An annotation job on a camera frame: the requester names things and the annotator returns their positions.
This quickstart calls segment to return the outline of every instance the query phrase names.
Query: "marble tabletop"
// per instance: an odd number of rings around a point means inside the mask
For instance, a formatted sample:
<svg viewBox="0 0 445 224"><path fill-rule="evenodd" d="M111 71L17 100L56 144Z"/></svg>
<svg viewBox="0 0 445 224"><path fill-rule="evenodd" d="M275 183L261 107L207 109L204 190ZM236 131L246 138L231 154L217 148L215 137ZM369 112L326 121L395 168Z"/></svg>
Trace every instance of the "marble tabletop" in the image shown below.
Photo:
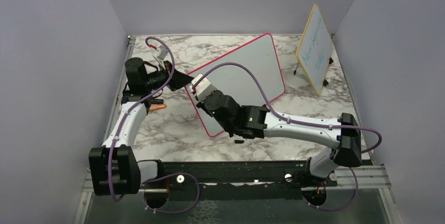
<svg viewBox="0 0 445 224"><path fill-rule="evenodd" d="M158 36L173 52L176 69L190 72L224 53L241 46L259 35L172 35ZM145 37L136 39L132 57L154 61L153 50ZM342 68L335 50L334 63L328 67L329 82L320 95L309 84L304 72L293 71L297 60L295 51L301 35L273 35L283 73L286 92L272 105L281 112L316 118L338 117L342 112L356 115ZM167 108L151 112L145 118L136 137L133 151L137 160L162 161L270 161L306 160L318 154L324 146L289 138L256 138L235 144L227 133L209 137L185 89L175 92L164 89L161 96Z"/></svg>

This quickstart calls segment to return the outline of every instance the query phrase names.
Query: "screw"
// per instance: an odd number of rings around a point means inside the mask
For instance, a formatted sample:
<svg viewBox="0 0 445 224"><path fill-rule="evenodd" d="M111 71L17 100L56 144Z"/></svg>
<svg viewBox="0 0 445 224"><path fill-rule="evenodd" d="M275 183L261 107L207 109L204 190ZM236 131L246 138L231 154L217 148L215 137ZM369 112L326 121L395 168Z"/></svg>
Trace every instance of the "screw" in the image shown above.
<svg viewBox="0 0 445 224"><path fill-rule="evenodd" d="M184 176L183 175L178 175L176 177L176 181L181 184L182 182L184 182Z"/></svg>
<svg viewBox="0 0 445 224"><path fill-rule="evenodd" d="M288 173L288 174L286 174L286 175L284 176L284 179L286 180L286 182L291 182L291 181L292 181L292 175L290 175L290 174Z"/></svg>
<svg viewBox="0 0 445 224"><path fill-rule="evenodd" d="M332 181L337 181L337 175L335 174L335 173L331 173L331 174L329 174L329 178L332 180Z"/></svg>

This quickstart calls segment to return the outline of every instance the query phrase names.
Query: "yellow-framed whiteboard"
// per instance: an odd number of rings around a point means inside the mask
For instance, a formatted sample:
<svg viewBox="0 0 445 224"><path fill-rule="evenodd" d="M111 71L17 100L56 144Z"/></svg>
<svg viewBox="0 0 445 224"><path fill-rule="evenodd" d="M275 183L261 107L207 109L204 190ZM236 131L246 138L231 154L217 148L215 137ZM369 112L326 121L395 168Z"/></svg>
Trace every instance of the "yellow-framed whiteboard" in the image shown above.
<svg viewBox="0 0 445 224"><path fill-rule="evenodd" d="M319 6L315 4L296 50L296 58L317 94L323 88L333 49L331 34L327 31Z"/></svg>

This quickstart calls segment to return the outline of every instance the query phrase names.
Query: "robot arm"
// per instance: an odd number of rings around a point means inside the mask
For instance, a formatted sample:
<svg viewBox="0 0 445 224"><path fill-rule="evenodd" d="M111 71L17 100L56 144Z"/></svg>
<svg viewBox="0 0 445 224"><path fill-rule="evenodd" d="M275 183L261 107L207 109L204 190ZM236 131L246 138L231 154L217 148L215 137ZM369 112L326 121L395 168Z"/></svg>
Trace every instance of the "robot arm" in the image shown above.
<svg viewBox="0 0 445 224"><path fill-rule="evenodd" d="M192 84L202 77L198 75ZM343 113L340 119L314 119L280 113L288 120L275 116L265 106L239 105L231 96L217 90L204 78L191 92L198 101L197 107L215 118L230 137L244 138L288 137L326 146L317 156L308 160L308 179L325 178L338 166L358 167L362 164L361 133L356 130L333 129L333 125L357 125L354 117ZM326 128L290 123L294 119L324 124Z"/></svg>
<svg viewBox="0 0 445 224"><path fill-rule="evenodd" d="M151 104L157 100L148 98L134 107L132 111L129 111L129 109L142 98L159 89L169 78L172 64L169 61L164 61L167 50L163 47L159 47L159 49L160 52L155 58L159 68L154 72L147 73L145 65L153 65L143 61L141 58L131 58L125 62L128 89L125 88L123 91L122 108L118 122L102 146L92 148L88 157L94 193L96 195L110 195L108 169L112 170L111 179L116 194L136 194L141 182L157 176L156 162L138 164L132 150L139 128L147 116ZM189 84L192 79L193 77L175 70L167 87L175 91ZM128 113L128 116L122 124L119 140L113 149L112 167L108 167L107 160L110 155L110 148L119 123L126 113Z"/></svg>

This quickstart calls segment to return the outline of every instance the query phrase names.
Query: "orange object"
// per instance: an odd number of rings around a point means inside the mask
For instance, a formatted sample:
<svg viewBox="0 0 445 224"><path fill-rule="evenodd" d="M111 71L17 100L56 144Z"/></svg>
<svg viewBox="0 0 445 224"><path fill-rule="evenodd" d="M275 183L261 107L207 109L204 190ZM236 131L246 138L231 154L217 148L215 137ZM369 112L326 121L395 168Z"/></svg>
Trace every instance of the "orange object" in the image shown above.
<svg viewBox="0 0 445 224"><path fill-rule="evenodd" d="M151 106L150 106L150 112L152 112L152 111L156 111L156 110L163 110L163 109L165 109L167 107L167 105L166 104L152 104Z"/></svg>

